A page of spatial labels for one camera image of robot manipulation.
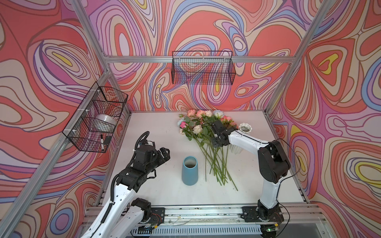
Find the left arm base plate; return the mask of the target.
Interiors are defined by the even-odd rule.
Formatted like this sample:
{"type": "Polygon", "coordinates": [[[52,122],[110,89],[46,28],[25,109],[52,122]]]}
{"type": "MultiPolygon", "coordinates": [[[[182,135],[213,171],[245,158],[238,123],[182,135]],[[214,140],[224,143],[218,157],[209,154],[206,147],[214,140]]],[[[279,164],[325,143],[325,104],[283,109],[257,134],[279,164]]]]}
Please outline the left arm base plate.
{"type": "Polygon", "coordinates": [[[143,212],[143,219],[139,224],[145,224],[149,227],[159,226],[165,221],[165,208],[153,207],[143,212]]]}

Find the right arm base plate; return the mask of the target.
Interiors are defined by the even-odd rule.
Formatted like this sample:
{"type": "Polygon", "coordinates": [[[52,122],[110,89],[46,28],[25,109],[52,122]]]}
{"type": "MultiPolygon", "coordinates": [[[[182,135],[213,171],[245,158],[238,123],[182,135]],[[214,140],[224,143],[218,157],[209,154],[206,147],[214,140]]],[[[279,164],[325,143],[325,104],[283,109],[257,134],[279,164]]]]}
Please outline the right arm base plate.
{"type": "Polygon", "coordinates": [[[240,217],[247,223],[249,222],[284,222],[283,213],[279,206],[272,209],[257,206],[244,206],[242,207],[242,214],[240,217]]]}

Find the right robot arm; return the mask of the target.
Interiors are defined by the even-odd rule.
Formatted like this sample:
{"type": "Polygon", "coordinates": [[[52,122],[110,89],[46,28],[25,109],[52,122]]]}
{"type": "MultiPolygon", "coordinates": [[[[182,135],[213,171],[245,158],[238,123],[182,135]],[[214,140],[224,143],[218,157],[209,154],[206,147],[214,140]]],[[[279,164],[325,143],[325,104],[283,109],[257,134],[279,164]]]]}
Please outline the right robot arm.
{"type": "Polygon", "coordinates": [[[225,127],[221,121],[215,121],[211,130],[213,147],[231,144],[258,155],[259,171],[264,184],[262,196],[258,201],[257,214],[260,219],[268,220],[269,216],[279,208],[277,199],[279,188],[291,168],[281,143],[277,140],[269,142],[254,138],[233,127],[225,127]]]}

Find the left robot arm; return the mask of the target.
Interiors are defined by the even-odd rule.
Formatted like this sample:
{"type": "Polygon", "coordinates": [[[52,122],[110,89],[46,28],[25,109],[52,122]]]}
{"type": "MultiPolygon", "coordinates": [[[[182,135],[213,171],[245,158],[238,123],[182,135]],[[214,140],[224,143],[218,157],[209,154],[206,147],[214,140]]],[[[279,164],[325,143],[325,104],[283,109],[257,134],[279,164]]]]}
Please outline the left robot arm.
{"type": "Polygon", "coordinates": [[[156,169],[170,160],[170,150],[156,149],[149,131],[136,141],[126,167],[112,178],[110,197],[83,238],[125,238],[141,222],[149,222],[151,203],[137,198],[142,185],[157,177],[156,169]]]}

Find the teal cylindrical vase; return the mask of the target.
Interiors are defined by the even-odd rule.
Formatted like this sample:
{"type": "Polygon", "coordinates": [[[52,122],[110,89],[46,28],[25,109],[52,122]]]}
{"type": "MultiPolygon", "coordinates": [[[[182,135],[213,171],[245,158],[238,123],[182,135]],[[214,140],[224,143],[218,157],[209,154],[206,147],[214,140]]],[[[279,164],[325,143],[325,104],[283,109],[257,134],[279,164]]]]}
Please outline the teal cylindrical vase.
{"type": "Polygon", "coordinates": [[[188,156],[183,160],[182,181],[188,186],[195,185],[198,181],[198,161],[193,156],[188,156]]]}

